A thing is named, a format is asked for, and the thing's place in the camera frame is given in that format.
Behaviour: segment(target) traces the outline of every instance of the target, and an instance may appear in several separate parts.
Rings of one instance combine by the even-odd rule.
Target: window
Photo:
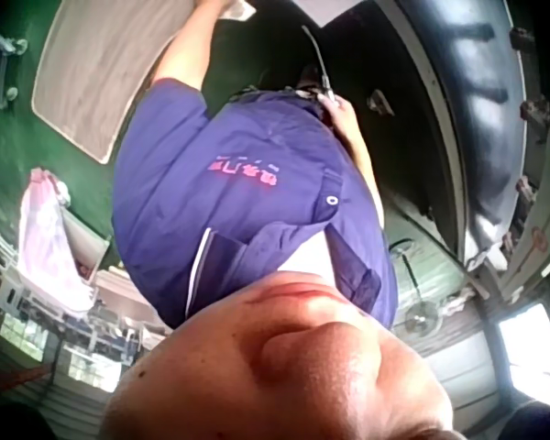
[[[0,327],[1,337],[38,361],[43,360],[48,335],[49,332],[34,321],[23,322],[8,313]]]
[[[500,323],[513,386],[550,405],[550,319],[542,304]]]
[[[72,379],[85,382],[95,388],[113,392],[120,380],[122,364],[108,357],[90,354],[85,348],[66,344],[64,348],[71,352],[69,375]]]

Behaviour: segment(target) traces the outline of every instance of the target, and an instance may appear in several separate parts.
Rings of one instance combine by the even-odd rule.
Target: hand
[[[334,129],[340,138],[348,144],[360,142],[362,135],[358,127],[357,113],[352,104],[336,95],[336,102],[324,94],[318,94],[318,101],[324,106],[332,118]]]
[[[195,0],[197,6],[214,5],[221,11],[226,11],[234,3],[235,0]]]

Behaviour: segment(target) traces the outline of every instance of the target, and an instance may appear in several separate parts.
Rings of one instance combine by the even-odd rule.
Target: paper
[[[245,2],[245,0],[236,0],[220,18],[223,20],[247,21],[256,12],[257,9]]]
[[[362,0],[292,0],[320,28],[326,26],[339,15]]]

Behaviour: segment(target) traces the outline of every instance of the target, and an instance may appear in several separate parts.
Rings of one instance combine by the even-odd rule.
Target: purple shirt
[[[126,270],[167,325],[185,321],[192,288],[189,315],[324,230],[338,289],[391,327],[397,284],[377,210],[322,111],[267,92],[209,119],[202,94],[174,80],[140,103],[115,167],[113,223]]]

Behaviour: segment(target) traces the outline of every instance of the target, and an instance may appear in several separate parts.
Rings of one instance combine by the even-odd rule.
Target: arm
[[[375,207],[377,208],[379,223],[381,228],[384,229],[385,211],[383,210],[383,203],[381,202],[379,188],[377,186],[377,181],[375,180],[375,173],[373,172],[373,166],[370,161],[367,144],[360,133],[357,114],[355,113],[354,107],[349,101],[338,95],[336,96],[338,104],[332,102],[323,94],[318,95],[318,99],[328,113],[330,113],[337,135],[344,144],[348,155],[355,162],[357,170],[365,179],[365,183],[368,186],[368,190],[370,191]]]
[[[214,27],[230,3],[230,0],[197,1],[197,7],[161,59],[153,82],[172,78],[202,90],[210,64]]]

